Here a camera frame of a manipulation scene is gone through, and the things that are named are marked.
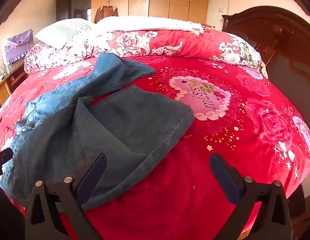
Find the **folded floral quilt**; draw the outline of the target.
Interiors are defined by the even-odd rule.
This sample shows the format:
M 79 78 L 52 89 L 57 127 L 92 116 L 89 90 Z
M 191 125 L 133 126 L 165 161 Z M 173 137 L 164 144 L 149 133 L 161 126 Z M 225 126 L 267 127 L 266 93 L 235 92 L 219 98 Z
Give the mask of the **folded floral quilt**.
M 34 74 L 40 70 L 65 66 L 99 53 L 119 57 L 168 56 L 213 60 L 249 67 L 267 77 L 261 55 L 239 36 L 213 29 L 200 35 L 182 30 L 139 30 L 106 32 L 99 37 L 83 38 L 62 49 L 38 42 L 26 54 L 24 70 Z

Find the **blue denim jeans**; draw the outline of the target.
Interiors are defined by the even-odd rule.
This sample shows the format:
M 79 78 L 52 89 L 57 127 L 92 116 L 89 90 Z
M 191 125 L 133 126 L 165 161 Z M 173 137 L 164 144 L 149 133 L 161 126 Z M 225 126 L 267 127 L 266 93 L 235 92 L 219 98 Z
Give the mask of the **blue denim jeans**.
M 38 180 L 50 184 L 73 176 L 99 154 L 106 156 L 106 170 L 93 174 L 97 184 L 84 209 L 139 183 L 194 121 L 189 106 L 134 85 L 154 73 L 144 63 L 101 53 L 89 75 L 29 101 L 0 187 L 26 206 Z

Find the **purple cloth cover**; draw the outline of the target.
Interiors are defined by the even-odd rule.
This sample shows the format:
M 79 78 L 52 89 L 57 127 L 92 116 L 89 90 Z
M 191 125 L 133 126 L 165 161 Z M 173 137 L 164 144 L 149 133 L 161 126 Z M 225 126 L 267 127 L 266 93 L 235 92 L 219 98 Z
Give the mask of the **purple cloth cover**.
M 12 36 L 2 44 L 2 58 L 5 65 L 16 62 L 23 58 L 34 46 L 33 30 Z

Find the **wooden side desk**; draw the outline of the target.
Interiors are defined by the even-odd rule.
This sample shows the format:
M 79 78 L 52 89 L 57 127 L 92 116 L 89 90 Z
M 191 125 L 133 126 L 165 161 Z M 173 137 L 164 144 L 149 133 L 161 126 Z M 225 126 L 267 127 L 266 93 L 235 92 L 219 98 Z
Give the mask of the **wooden side desk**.
M 3 78 L 0 82 L 0 108 L 9 98 L 9 96 L 21 85 L 27 78 L 24 70 L 24 64 L 20 64 L 10 74 Z

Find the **brown jacket on hanger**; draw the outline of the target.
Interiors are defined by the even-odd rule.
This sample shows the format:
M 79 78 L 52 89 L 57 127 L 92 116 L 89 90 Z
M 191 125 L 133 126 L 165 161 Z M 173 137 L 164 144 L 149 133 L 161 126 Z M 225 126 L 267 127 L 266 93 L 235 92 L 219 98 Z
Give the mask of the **brown jacket on hanger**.
M 118 16 L 118 8 L 112 5 L 104 5 L 99 7 L 95 14 L 94 23 L 98 23 L 100 20 L 106 17 Z

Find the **red floral bed blanket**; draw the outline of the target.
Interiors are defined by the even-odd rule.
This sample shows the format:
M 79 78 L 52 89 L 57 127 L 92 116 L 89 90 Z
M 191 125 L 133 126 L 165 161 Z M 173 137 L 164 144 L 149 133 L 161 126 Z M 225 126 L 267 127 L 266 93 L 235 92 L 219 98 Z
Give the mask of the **red floral bed blanket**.
M 31 74 L 0 109 L 0 151 L 11 148 L 29 101 L 89 75 L 97 59 Z M 134 85 L 184 103 L 192 109 L 194 121 L 143 180 L 105 204 L 83 208 L 102 238 L 213 239 L 234 210 L 210 170 L 214 153 L 258 183 L 280 181 L 286 195 L 310 172 L 307 151 L 283 152 L 262 141 L 255 127 L 255 115 L 247 106 L 260 99 L 257 89 L 267 81 L 262 74 L 211 60 L 164 56 L 129 60 L 155 70 Z

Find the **white pillow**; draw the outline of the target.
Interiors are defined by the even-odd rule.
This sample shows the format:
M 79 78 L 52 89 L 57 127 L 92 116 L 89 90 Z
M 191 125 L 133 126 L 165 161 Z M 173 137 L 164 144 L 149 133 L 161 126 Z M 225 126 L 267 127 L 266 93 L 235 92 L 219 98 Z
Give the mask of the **white pillow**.
M 35 38 L 45 44 L 62 49 L 71 42 L 79 42 L 93 35 L 96 24 L 82 18 L 57 21 L 41 29 Z

